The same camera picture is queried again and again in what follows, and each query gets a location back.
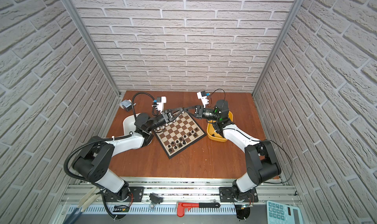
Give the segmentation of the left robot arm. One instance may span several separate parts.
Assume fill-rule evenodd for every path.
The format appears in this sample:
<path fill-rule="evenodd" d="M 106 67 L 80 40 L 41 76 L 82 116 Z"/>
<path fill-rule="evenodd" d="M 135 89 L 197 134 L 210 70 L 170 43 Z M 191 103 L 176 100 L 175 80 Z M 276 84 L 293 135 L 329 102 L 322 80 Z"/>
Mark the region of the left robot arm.
<path fill-rule="evenodd" d="M 177 108 L 165 110 L 156 117 L 149 117 L 146 113 L 132 116 L 131 123 L 135 129 L 127 135 L 104 139 L 96 137 L 74 150 L 65 161 L 66 173 L 107 190 L 118 200 L 126 200 L 129 185 L 109 169 L 112 158 L 128 150 L 149 145 L 153 139 L 152 131 L 174 122 L 183 111 L 183 108 Z"/>

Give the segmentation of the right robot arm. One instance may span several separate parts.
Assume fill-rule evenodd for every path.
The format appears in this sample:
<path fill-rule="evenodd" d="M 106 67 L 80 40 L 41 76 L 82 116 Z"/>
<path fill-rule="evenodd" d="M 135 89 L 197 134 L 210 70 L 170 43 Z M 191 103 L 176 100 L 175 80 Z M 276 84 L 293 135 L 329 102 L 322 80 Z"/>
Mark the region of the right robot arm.
<path fill-rule="evenodd" d="M 232 185 L 236 199 L 243 199 L 253 188 L 281 174 L 281 166 L 272 143 L 254 138 L 239 129 L 229 118 L 226 100 L 218 100 L 214 108 L 197 105 L 187 107 L 184 111 L 197 119 L 211 121 L 217 134 L 233 142 L 244 152 L 246 173 Z"/>

